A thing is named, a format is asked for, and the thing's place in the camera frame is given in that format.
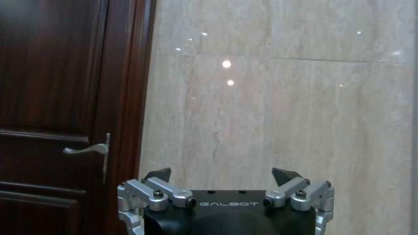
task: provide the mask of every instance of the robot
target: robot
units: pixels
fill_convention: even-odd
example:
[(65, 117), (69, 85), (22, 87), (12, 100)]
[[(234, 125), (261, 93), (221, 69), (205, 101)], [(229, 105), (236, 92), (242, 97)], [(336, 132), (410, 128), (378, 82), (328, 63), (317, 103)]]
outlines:
[(334, 186), (273, 168), (274, 190), (190, 190), (171, 169), (118, 186), (119, 219), (130, 235), (324, 235), (334, 216)]

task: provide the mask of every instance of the screw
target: screw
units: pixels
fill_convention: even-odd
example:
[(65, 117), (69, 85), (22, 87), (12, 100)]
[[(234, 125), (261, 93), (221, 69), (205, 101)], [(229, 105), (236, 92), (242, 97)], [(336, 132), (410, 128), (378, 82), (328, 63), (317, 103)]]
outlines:
[(197, 199), (194, 197), (189, 198), (186, 201), (186, 208), (194, 208), (197, 205)]
[(265, 205), (265, 207), (266, 208), (273, 208), (273, 206), (274, 206), (274, 201), (273, 201), (273, 199), (272, 198), (265, 198), (264, 199), (264, 205)]
[(298, 190), (298, 191), (296, 192), (296, 195), (297, 195), (298, 198), (306, 198), (306, 192), (305, 192), (305, 190)]
[(162, 192), (162, 190), (155, 190), (153, 194), (155, 198), (162, 198), (165, 196), (165, 193)]

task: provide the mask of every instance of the dark wooden door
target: dark wooden door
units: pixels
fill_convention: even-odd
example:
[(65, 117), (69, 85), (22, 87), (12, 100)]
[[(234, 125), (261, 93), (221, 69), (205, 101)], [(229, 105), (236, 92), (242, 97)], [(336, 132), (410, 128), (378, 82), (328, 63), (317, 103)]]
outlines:
[[(110, 226), (118, 220), (114, 191), (138, 167), (127, 165), (126, 176), (115, 172), (113, 145), (127, 150), (113, 137), (123, 133), (123, 112), (134, 102), (125, 94), (133, 77), (125, 75), (129, 35), (139, 15), (150, 19), (146, 4), (0, 0), (2, 235), (102, 235), (106, 227), (119, 226)], [(111, 173), (103, 183), (103, 155), (67, 155), (63, 149), (102, 143), (106, 133), (113, 139)], [(126, 141), (138, 139), (127, 136)]]

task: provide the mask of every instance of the wall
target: wall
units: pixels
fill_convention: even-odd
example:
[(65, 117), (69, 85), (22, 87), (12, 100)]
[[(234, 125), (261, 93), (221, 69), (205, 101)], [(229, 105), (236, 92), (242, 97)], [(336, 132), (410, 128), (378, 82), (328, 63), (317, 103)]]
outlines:
[(292, 169), (336, 186), (329, 235), (408, 234), (414, 17), (414, 0), (159, 0), (141, 177), (272, 189)]

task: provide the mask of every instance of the door handle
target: door handle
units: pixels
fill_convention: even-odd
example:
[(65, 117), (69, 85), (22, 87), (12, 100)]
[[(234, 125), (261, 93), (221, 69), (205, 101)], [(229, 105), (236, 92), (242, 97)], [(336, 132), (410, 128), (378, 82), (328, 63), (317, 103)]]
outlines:
[(81, 153), (90, 153), (90, 152), (98, 152), (103, 154), (103, 183), (106, 183), (106, 173), (107, 173), (107, 160), (109, 160), (109, 154), (110, 154), (110, 143), (111, 143), (111, 134), (106, 134), (106, 143), (95, 144), (85, 149), (73, 149), (73, 148), (65, 148), (63, 153), (66, 154), (81, 154)]

